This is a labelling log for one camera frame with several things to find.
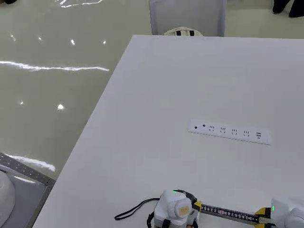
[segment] white object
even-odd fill
[[[301,59],[300,39],[133,36],[34,228],[144,227],[156,203],[114,215],[164,189],[248,213],[273,195],[301,198]],[[190,119],[262,126],[271,146],[191,134]]]
[[[9,218],[15,206],[15,188],[8,176],[0,171],[0,227]]]
[[[191,200],[185,194],[166,190],[154,210],[155,226],[162,227],[163,221],[169,219],[176,227],[186,227],[191,211]]]
[[[253,143],[270,144],[270,132],[267,129],[239,127],[203,120],[191,120],[189,122],[188,131]]]
[[[304,228],[303,200],[273,198],[271,204],[271,220],[278,228]]]
[[[178,33],[177,32],[180,32],[180,36],[188,36],[188,37],[202,37],[203,35],[197,31],[197,30],[194,30],[194,29],[191,29],[191,28],[187,28],[187,27],[178,27],[178,28],[175,28],[175,29],[171,29],[167,32],[165,32],[165,36],[178,36]]]
[[[153,35],[186,26],[204,36],[224,36],[227,0],[149,0]]]

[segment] power outlet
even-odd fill
[[[188,131],[266,145],[269,145],[271,141],[270,132],[267,129],[236,127],[203,120],[191,120]]]

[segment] black cable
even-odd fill
[[[121,214],[119,214],[119,215],[116,215],[116,216],[114,217],[114,219],[115,219],[116,221],[122,220],[122,219],[126,219],[127,217],[130,217],[131,215],[133,215],[139,208],[141,208],[143,204],[145,204],[145,203],[147,203],[147,202],[150,202],[150,201],[154,201],[154,200],[160,200],[160,198],[146,199],[146,200],[144,200],[143,202],[141,202],[140,204],[138,204],[137,206],[133,207],[132,209],[130,209],[130,210],[124,212],[124,213],[121,213]]]
[[[193,228],[199,228],[198,224],[196,221],[193,221],[193,225],[192,225]]]
[[[154,212],[152,212],[149,216],[148,216],[148,219],[147,219],[147,227],[148,228],[151,228],[151,221],[152,219],[154,218]]]

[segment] chair backrest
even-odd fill
[[[149,0],[153,35],[189,27],[208,37],[223,37],[227,0]]]

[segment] glossy floor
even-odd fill
[[[288,17],[293,2],[273,14],[273,0],[228,0],[225,36],[304,38],[304,17]]]
[[[304,38],[271,6],[228,0],[226,35]],[[132,34],[150,34],[148,1],[19,0],[0,28],[0,151],[57,178]]]

